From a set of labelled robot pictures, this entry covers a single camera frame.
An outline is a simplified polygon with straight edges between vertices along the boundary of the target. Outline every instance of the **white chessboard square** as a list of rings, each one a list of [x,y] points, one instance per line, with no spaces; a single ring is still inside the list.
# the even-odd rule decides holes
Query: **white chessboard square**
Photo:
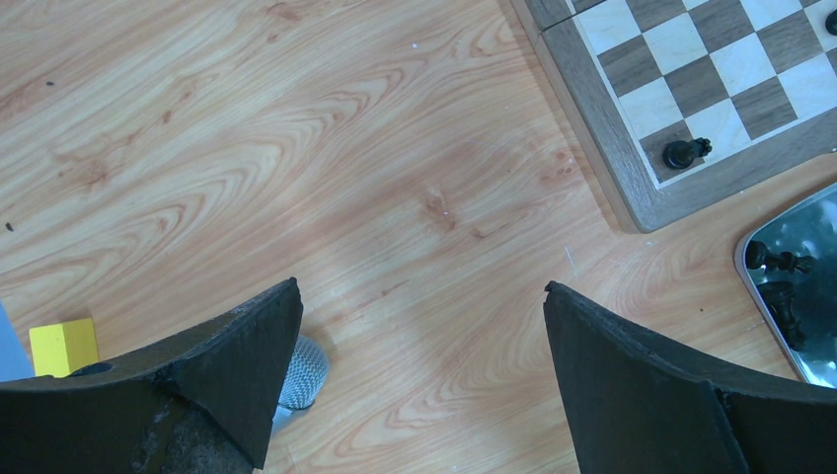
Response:
[[[799,0],[741,0],[753,28],[759,31],[802,9]]]
[[[680,108],[661,77],[625,94],[619,98],[619,103],[639,139],[683,120]]]
[[[607,0],[576,16],[596,55],[640,35],[625,0]]]
[[[687,117],[686,124],[692,136],[706,137],[712,141],[712,152],[705,158],[707,163],[731,156],[750,141],[750,135],[731,99]]]
[[[683,0],[683,5],[686,6],[686,10],[691,10],[695,7],[699,7],[709,0]]]
[[[779,82],[800,119],[810,119],[837,107],[837,73],[825,54],[779,74]]]
[[[821,0],[805,9],[805,14],[808,15],[808,20],[813,26],[816,37],[819,38],[819,43],[826,51],[837,47],[837,37],[831,35],[825,29],[825,18],[834,10],[837,10],[837,2],[833,0]]]
[[[707,54],[692,17],[684,13],[643,34],[660,72],[668,74]]]
[[[712,63],[731,96],[776,75],[767,52],[755,33],[710,54]]]

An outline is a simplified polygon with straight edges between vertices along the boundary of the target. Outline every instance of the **yellow block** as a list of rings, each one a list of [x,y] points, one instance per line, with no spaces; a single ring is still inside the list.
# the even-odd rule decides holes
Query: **yellow block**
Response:
[[[29,330],[35,375],[66,377],[99,361],[96,333],[90,318]]]

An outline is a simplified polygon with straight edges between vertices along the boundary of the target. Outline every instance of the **black chess piece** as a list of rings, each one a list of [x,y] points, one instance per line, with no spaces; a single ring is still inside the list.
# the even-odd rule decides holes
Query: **black chess piece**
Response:
[[[837,36],[837,10],[834,10],[825,18],[825,30],[831,35]]]
[[[794,285],[789,281],[771,281],[759,284],[757,289],[788,346],[794,351],[804,349],[805,334],[802,333],[799,319],[791,307],[797,296]]]
[[[791,252],[774,254],[767,248],[767,245],[757,240],[751,240],[747,244],[747,251],[744,254],[744,263],[750,270],[758,270],[764,265],[768,270],[779,269],[783,272],[808,274],[813,269],[814,262],[813,257],[797,257]]]
[[[707,156],[712,151],[712,142],[706,138],[692,141],[677,140],[665,145],[662,150],[662,162],[672,170],[685,170],[698,158]]]

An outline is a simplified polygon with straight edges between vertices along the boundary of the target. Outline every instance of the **microphone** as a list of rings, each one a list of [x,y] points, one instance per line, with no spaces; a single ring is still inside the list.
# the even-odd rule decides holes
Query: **microphone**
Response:
[[[326,383],[329,368],[329,357],[323,348],[300,334],[273,415],[272,435],[308,413]]]

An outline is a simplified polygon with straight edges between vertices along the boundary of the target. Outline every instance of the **chessboard frame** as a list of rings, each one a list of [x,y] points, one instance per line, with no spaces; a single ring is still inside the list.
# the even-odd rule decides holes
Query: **chessboard frame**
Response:
[[[581,148],[626,231],[657,230],[828,153],[835,146],[837,109],[832,109],[706,170],[658,188],[584,42],[575,17],[580,12],[572,7],[575,2],[511,1]],[[591,8],[602,2],[582,3]]]

